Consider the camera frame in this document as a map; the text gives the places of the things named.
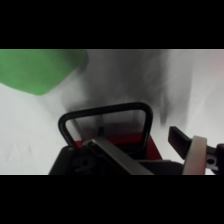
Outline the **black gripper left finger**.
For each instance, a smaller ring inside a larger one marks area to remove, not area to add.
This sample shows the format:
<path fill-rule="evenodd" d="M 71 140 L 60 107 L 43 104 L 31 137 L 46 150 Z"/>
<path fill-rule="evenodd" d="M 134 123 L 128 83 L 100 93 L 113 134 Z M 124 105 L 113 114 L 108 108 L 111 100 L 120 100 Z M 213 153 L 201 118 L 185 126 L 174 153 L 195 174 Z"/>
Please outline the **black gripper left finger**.
<path fill-rule="evenodd" d="M 138 161 L 124 153 L 105 137 L 87 140 L 78 149 L 62 148 L 50 175 L 152 175 Z"/>

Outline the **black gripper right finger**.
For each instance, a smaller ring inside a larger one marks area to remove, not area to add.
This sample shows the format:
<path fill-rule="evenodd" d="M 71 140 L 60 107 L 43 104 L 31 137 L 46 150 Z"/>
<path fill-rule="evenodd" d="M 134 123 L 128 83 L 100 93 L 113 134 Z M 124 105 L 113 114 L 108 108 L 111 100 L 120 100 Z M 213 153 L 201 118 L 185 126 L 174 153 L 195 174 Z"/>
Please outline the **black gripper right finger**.
<path fill-rule="evenodd" d="M 187 159 L 193 142 L 191 138 L 176 126 L 171 126 L 168 142 L 182 159 Z M 224 143 L 218 144 L 216 147 L 206 146 L 205 165 L 215 175 L 224 175 Z"/>

